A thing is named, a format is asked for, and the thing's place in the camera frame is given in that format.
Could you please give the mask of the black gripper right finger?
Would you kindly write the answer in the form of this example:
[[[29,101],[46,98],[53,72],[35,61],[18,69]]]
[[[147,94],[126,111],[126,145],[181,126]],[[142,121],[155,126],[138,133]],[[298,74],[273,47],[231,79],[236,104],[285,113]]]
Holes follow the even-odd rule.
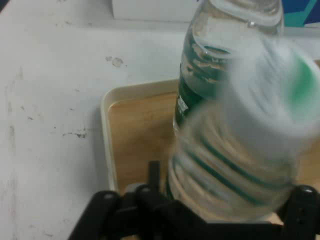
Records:
[[[315,240],[320,233],[320,193],[297,185],[276,214],[283,222],[282,240]]]

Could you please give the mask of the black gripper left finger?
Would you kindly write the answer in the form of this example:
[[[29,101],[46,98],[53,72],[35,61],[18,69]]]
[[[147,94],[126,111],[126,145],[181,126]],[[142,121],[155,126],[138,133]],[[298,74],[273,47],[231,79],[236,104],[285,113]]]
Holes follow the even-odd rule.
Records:
[[[206,223],[180,201],[160,193],[160,163],[148,164],[146,184],[120,196],[95,193],[71,232],[70,240],[206,240]]]

